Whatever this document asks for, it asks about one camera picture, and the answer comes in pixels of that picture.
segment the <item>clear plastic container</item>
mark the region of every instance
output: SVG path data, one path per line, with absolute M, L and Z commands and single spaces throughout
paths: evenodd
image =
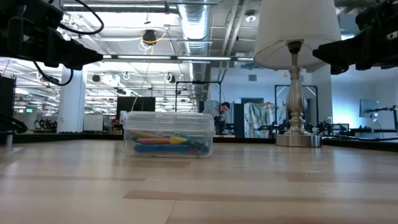
M 132 111 L 123 129 L 128 156 L 206 158 L 213 152 L 214 119 L 209 114 Z

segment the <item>white lamp shade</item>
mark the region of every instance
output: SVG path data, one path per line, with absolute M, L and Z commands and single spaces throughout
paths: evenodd
M 312 56 L 321 44 L 341 39 L 333 0 L 263 0 L 254 62 L 271 69 L 288 69 L 292 55 L 287 43 L 302 40 L 298 66 L 322 61 Z

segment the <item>lamp base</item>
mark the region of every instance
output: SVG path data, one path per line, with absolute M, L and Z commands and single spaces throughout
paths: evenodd
M 277 134 L 277 146 L 288 147 L 321 147 L 321 136 L 313 134 Z

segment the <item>plastic lid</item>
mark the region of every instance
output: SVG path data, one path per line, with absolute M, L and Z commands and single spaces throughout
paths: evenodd
M 214 119 L 205 113 L 128 112 L 124 129 L 214 131 Z

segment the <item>white column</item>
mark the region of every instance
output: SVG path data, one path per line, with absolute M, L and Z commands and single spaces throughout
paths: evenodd
M 312 73 L 312 85 L 318 87 L 319 122 L 333 117 L 330 66 L 325 65 Z
M 62 81 L 70 77 L 70 69 L 62 68 Z M 85 115 L 86 71 L 73 71 L 72 81 L 61 87 L 57 132 L 82 132 Z

